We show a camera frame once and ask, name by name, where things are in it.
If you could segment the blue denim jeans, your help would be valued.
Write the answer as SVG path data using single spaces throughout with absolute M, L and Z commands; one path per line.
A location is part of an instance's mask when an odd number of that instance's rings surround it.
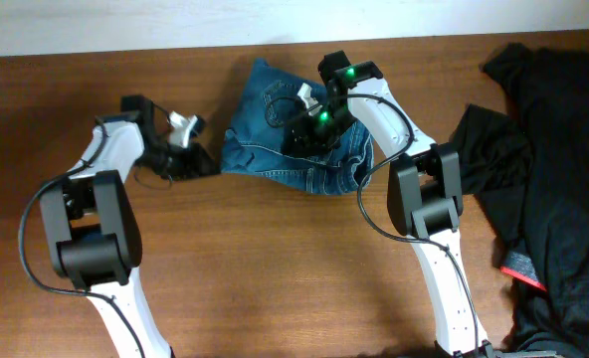
M 303 84 L 314 99 L 326 100 L 323 85 L 254 60 L 224 135 L 223 173 L 263 177 L 319 195 L 348 194 L 369 182 L 365 174 L 374 165 L 374 146 L 360 122 L 347 129 L 336 148 L 304 157 L 288 153 L 295 141 L 283 124 L 300 113 L 297 92 Z

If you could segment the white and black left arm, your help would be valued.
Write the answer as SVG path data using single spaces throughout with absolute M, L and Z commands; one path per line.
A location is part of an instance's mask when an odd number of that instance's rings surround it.
M 37 196 L 51 265 L 71 282 L 68 295 L 94 306 L 119 356 L 171 357 L 142 287 L 142 238 L 124 184 L 141 167 L 169 183 L 218 174 L 195 140 L 206 122 L 141 94 L 95 122 L 81 159 Z

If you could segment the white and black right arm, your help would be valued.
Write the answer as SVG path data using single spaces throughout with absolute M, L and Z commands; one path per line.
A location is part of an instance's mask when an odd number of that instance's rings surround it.
M 284 124 L 282 152 L 319 155 L 337 147 L 355 122 L 362 123 L 389 169 L 387 212 L 395 228 L 390 239 L 409 244 L 428 289 L 441 357 L 494 357 L 475 310 L 461 255 L 460 218 L 464 203 L 459 156 L 449 143 L 425 134 L 394 98 L 371 61 L 351 63 L 342 51 L 323 57 L 317 70 L 326 99 L 308 87 L 295 100 L 300 112 Z

